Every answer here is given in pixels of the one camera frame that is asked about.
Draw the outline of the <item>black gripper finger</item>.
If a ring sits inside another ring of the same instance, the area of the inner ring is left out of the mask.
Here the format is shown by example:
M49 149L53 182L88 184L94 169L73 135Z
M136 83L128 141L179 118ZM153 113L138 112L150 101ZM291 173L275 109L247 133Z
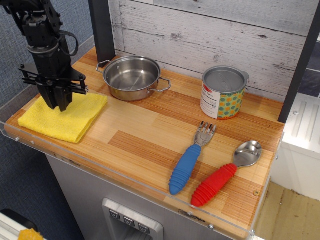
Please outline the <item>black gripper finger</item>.
M49 108L54 110L58 104L55 98L54 87L52 85L37 84L39 93Z
M64 112L73 100L73 93L68 87L56 88L56 102L61 112Z

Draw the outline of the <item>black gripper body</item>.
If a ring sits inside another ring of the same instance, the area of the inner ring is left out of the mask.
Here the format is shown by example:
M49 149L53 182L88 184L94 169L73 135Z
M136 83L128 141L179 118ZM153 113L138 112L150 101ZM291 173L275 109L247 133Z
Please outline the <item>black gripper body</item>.
M21 64L22 80L35 85L40 79L43 87L62 87L70 93L87 94L86 76L71 66L71 54L66 41L55 41L51 46L28 46L34 63Z

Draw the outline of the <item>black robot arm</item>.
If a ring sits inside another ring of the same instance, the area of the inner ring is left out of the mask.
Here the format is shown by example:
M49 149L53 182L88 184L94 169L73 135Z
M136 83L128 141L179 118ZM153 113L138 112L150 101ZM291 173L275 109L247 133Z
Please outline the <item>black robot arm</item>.
M27 40L33 64L21 64L23 82L37 86L49 108L64 112L73 101L73 94L87 94L86 76L73 69L66 38L75 35L61 30L61 15L49 0L2 0L0 5L13 17Z

